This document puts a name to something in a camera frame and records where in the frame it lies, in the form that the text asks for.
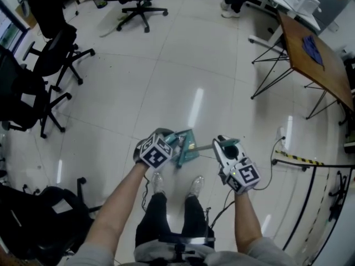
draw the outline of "hand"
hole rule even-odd
[[[157,128],[157,129],[155,129],[155,130],[153,131],[153,133],[151,133],[151,134],[149,135],[149,137],[150,137],[152,134],[158,134],[158,135],[162,135],[163,137],[166,137],[166,136],[168,136],[168,135],[170,135],[170,134],[172,134],[172,133],[174,133],[172,130],[169,130],[169,129],[166,129],[166,128]],[[140,141],[138,142],[138,144],[136,145],[135,150],[134,150],[134,152],[133,152],[133,160],[134,160],[135,163],[143,163],[143,164],[145,164],[146,166],[148,166],[146,163],[144,163],[144,162],[142,161],[142,159],[139,157],[139,155],[140,155],[140,149],[141,149],[141,147],[142,147],[142,144],[144,144],[144,143],[147,141],[147,139],[148,139],[149,137],[147,137],[147,138],[145,138],[145,139],[143,139],[143,140],[140,140]]]

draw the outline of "white desk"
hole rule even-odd
[[[275,15],[275,13],[267,10],[265,8],[265,5],[266,5],[266,1],[267,0],[263,0],[261,5],[260,6],[255,6],[254,4],[250,3],[250,2],[246,2],[249,6],[252,6],[252,7],[256,7],[264,12],[267,12],[269,14],[273,14]],[[295,12],[290,5],[288,5],[284,0],[272,0],[272,6],[273,7],[277,7],[278,5],[281,5],[283,7],[285,7],[286,9],[288,9],[288,13],[287,15],[289,17],[291,17],[292,19],[294,19],[296,16],[299,16],[300,18],[302,18],[304,21],[306,21],[309,25],[311,25],[312,27],[314,27],[315,29],[317,30],[321,30],[316,19],[314,18],[313,15],[306,15],[305,13],[302,13],[302,12]],[[280,36],[282,35],[282,28],[281,26],[279,25],[278,28],[276,29],[276,31],[274,32],[274,34],[271,36],[271,38],[269,40],[264,40],[262,38],[259,38],[259,37],[256,37],[255,35],[249,35],[249,38],[248,40],[253,43],[253,42],[256,42],[258,44],[261,44],[265,47],[272,47],[276,42],[277,40],[280,38]],[[278,46],[275,46],[273,48],[273,50],[275,51],[278,51],[278,52],[282,52],[282,48],[278,47]]]

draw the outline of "chair armrest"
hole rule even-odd
[[[25,60],[26,60],[26,58],[27,58],[27,56],[28,56],[29,53],[32,53],[32,54],[35,54],[35,55],[40,56],[40,51],[38,51],[38,50],[36,50],[36,49],[33,48],[34,43],[35,43],[35,42],[31,42],[31,44],[29,45],[29,47],[28,47],[26,53],[24,54],[24,56],[23,56],[23,58],[22,58],[22,61],[25,61]]]

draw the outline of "wall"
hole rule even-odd
[[[339,26],[335,33],[325,29],[319,36],[332,49],[339,50],[346,47],[355,52],[355,2],[351,0],[345,9],[334,20]]]

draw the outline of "chair base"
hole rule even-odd
[[[62,78],[64,76],[64,73],[67,71],[68,68],[71,69],[71,71],[74,73],[75,77],[77,78],[78,85],[82,85],[83,84],[83,79],[80,77],[78,72],[74,69],[73,62],[78,60],[79,58],[87,55],[87,54],[90,54],[91,56],[94,56],[96,53],[95,53],[94,49],[89,49],[89,50],[86,50],[84,52],[76,51],[78,48],[79,48],[78,45],[74,44],[73,48],[69,52],[68,57],[65,60],[65,63],[64,63],[64,65],[63,65],[63,67],[62,67],[62,69],[60,71],[57,83],[55,84],[55,86],[53,86],[53,90],[54,91],[56,91],[56,92],[62,91],[62,89],[59,87],[59,84],[60,84],[60,81],[62,80]]]
[[[123,8],[122,9],[122,13],[127,13],[127,12],[132,12],[131,14],[129,14],[128,17],[126,17],[122,22],[119,23],[119,25],[117,26],[118,31],[122,30],[122,25],[124,25],[125,23],[127,23],[128,21],[130,21],[132,18],[134,18],[135,16],[139,15],[141,16],[144,24],[145,24],[145,28],[144,28],[144,32],[145,33],[149,33],[150,32],[150,27],[148,24],[148,21],[144,15],[144,13],[146,12],[163,12],[163,16],[167,16],[168,13],[168,9],[165,8],[148,8],[151,6],[151,2],[150,1],[146,1],[143,4],[141,4],[142,1],[139,1],[137,3],[137,7],[136,8]]]
[[[53,121],[53,123],[56,125],[56,127],[59,129],[59,131],[61,133],[65,132],[65,128],[62,127],[59,124],[58,120],[54,117],[54,115],[52,113],[52,108],[54,108],[57,104],[59,104],[65,98],[67,98],[68,100],[72,99],[72,95],[70,95],[69,93],[65,93],[50,103],[50,96],[52,94],[52,90],[54,90],[54,86],[50,86],[50,88],[49,88],[48,105],[47,105],[46,110],[44,112],[43,118],[40,120],[40,136],[41,136],[41,138],[44,138],[44,139],[47,138],[46,134],[44,133],[44,128],[45,128],[45,124],[47,122],[47,117],[49,117]]]

